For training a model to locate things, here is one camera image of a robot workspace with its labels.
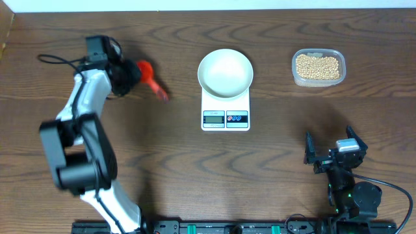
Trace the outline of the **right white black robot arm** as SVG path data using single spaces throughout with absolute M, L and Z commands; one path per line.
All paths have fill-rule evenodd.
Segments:
M 318 156 L 310 133 L 305 134 L 305 164 L 312 164 L 315 174 L 328 178 L 328 200 L 335 207 L 335 216 L 317 222 L 316 233 L 370 233 L 370 221 L 378 215 L 382 190 L 369 182 L 355 182 L 352 169 L 357 168 L 368 146 L 351 126 L 347 138 L 338 140 L 326 156 Z

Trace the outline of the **red plastic measuring scoop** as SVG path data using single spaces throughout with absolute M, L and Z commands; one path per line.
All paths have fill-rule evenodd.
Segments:
M 154 69 L 151 63 L 145 60 L 140 60 L 136 62 L 136 65 L 142 74 L 140 82 L 147 84 L 161 101 L 169 102 L 168 94 L 155 80 Z

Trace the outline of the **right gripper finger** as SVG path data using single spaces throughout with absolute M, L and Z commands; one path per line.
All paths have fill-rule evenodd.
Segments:
M 304 164 L 313 164 L 316 157 L 315 144 L 309 131 L 306 132 L 305 137 Z
M 367 151 L 368 146 L 366 145 L 366 143 L 364 143 L 364 141 L 362 141 L 362 139 L 358 137 L 358 135 L 355 133 L 355 131 L 350 125 L 346 127 L 346 134 L 348 138 L 353 138 L 357 142 L 360 150 Z

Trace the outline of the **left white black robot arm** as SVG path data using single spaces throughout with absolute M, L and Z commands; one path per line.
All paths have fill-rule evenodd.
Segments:
M 111 233 L 152 233 L 141 208 L 117 180 L 111 143 L 100 122 L 110 93 L 124 95 L 141 78 L 134 62 L 85 62 L 76 67 L 74 87 L 55 120 L 42 122 L 40 137 L 56 187 L 91 205 Z

